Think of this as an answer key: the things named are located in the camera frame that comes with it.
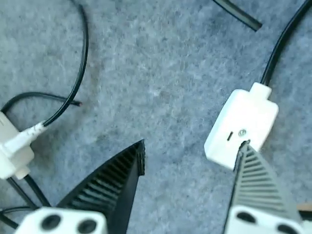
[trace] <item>white plug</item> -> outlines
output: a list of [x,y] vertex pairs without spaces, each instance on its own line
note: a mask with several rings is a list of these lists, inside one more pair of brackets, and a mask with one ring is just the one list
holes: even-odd
[[42,122],[22,132],[0,112],[0,178],[15,175],[18,179],[29,174],[27,165],[34,158],[31,142],[46,130]]
[[205,142],[207,159],[233,170],[242,142],[250,140],[250,145],[260,150],[278,113],[277,104],[267,100],[271,91],[254,83],[249,92],[232,92]]

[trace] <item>black cable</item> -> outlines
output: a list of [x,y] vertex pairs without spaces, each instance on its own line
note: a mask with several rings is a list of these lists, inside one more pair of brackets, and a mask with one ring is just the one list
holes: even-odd
[[[45,98],[45,99],[53,99],[57,101],[66,101],[65,97],[54,95],[54,94],[48,94],[48,93],[43,93],[43,92],[27,92],[27,93],[22,93],[18,94],[15,97],[11,98],[2,108],[1,112],[4,114],[18,101],[24,98],[31,98],[31,97],[40,97],[40,98]],[[81,106],[82,102],[80,101],[72,101],[72,105],[75,106]]]
[[78,92],[78,89],[81,85],[83,75],[85,72],[86,64],[87,64],[87,58],[88,58],[88,47],[89,47],[89,31],[88,31],[88,24],[87,24],[87,17],[86,13],[82,7],[82,5],[75,3],[72,1],[77,7],[78,10],[82,16],[82,25],[83,25],[83,48],[82,48],[82,55],[81,55],[81,63],[78,71],[78,76],[75,81],[74,87],[69,94],[67,100],[63,103],[63,105],[55,112],[54,115],[52,115],[49,119],[47,119],[44,123],[43,126],[48,126],[51,123],[53,123],[55,120],[57,120],[68,108],[70,103],[74,100],[75,95]]
[[24,192],[24,190],[13,180],[8,178],[7,181],[15,189],[15,191],[23,198],[26,204],[33,210],[37,208],[37,205],[29,198],[29,196]]
[[6,225],[10,226],[13,229],[18,228],[18,224],[16,222],[14,222],[13,220],[9,219],[8,217],[6,217],[3,214],[0,214],[0,221],[2,221],[3,223],[5,223]]
[[31,178],[30,175],[27,175],[24,177],[26,183],[29,185],[29,187],[34,191],[35,195],[39,199],[39,201],[42,203],[43,206],[51,206],[48,199],[45,197],[37,183]]
[[29,206],[17,206],[17,207],[11,207],[11,208],[5,208],[0,211],[0,214],[9,214],[13,212],[21,212],[21,211],[32,211]]
[[288,22],[286,28],[280,35],[273,52],[270,56],[269,62],[267,64],[267,67],[265,68],[265,71],[263,73],[261,84],[269,85],[270,80],[272,78],[272,74],[274,72],[274,69],[276,67],[277,61],[284,49],[284,47],[287,44],[287,41],[291,37],[292,33],[294,32],[297,25],[300,23],[300,21],[303,19],[306,12],[309,10],[309,8],[312,6],[312,0],[306,0],[301,7],[298,9],[296,14],[293,16],[293,18]]
[[244,12],[242,9],[237,7],[229,0],[214,0],[214,2],[254,31],[258,31],[261,28],[262,23],[257,21],[252,16],[248,15],[246,12]]

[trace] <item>screw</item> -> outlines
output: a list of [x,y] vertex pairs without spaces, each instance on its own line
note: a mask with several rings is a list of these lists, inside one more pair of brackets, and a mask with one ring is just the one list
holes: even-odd
[[246,133],[247,133],[246,129],[241,129],[241,130],[239,130],[239,132],[238,132],[238,136],[239,136],[239,137],[243,137],[243,136],[246,135]]

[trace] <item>carpet floor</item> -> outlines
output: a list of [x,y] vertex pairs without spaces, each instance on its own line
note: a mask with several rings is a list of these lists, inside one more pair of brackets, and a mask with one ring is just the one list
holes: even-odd
[[[70,107],[33,144],[31,175],[56,205],[104,161],[145,139],[129,234],[220,234],[234,175],[203,145],[232,90],[260,81],[303,0],[233,0],[259,19],[256,33],[212,0],[81,0],[90,51]],[[296,202],[312,194],[312,11],[273,75],[279,114],[262,153]],[[0,105],[25,91],[66,96],[80,63],[82,26],[69,0],[1,0]],[[19,129],[60,103],[32,98],[8,117]],[[0,181],[0,207],[24,205]],[[10,217],[20,222],[26,213]],[[0,233],[12,229],[0,224]]]

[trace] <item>white power socket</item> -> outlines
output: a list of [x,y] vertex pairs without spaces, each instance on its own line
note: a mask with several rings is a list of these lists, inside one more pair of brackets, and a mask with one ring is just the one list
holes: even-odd
[[[242,215],[253,217],[256,223],[242,219]],[[287,226],[290,231],[279,231],[279,226]],[[305,227],[291,218],[249,206],[235,205],[229,210],[224,234],[311,234],[308,230],[308,225]]]
[[108,234],[103,214],[43,207],[27,215],[15,234]]
[[271,91],[254,83],[249,92],[232,92],[205,142],[207,159],[233,170],[242,142],[250,140],[250,145],[260,150],[278,113],[278,106],[267,100]]
[[[19,134],[19,131],[11,123],[11,121],[0,112],[0,145],[4,145],[7,141],[13,139]],[[25,146],[18,150],[12,157],[5,156],[3,149],[0,147],[0,178],[7,179],[16,175],[18,179],[24,178],[29,169],[25,166],[33,160],[35,154],[30,146]]]

